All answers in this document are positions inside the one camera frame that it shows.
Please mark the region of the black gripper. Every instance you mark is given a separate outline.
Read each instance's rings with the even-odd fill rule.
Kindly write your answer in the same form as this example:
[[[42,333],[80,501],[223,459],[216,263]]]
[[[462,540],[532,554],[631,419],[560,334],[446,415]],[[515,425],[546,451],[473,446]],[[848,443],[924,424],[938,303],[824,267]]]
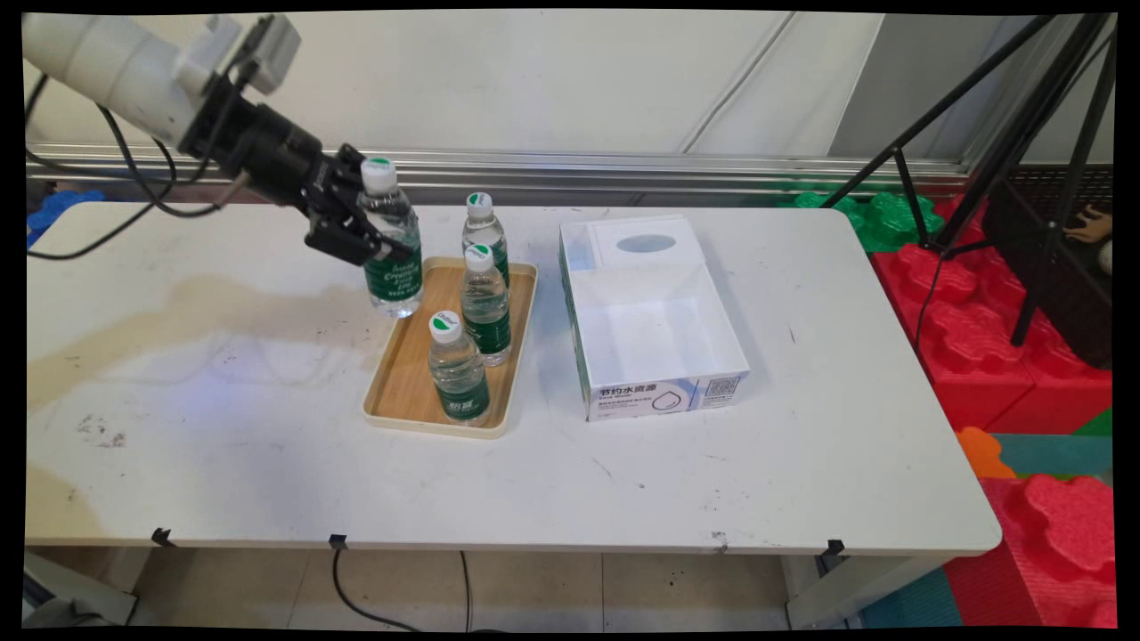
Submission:
[[[312,133],[264,104],[241,97],[229,80],[213,80],[179,143],[192,159],[207,159],[225,177],[249,175],[249,188],[277,206],[306,214],[306,246],[347,263],[412,259],[410,245],[383,234],[360,206],[363,162],[350,143],[326,155]],[[314,179],[324,178],[324,190]]]

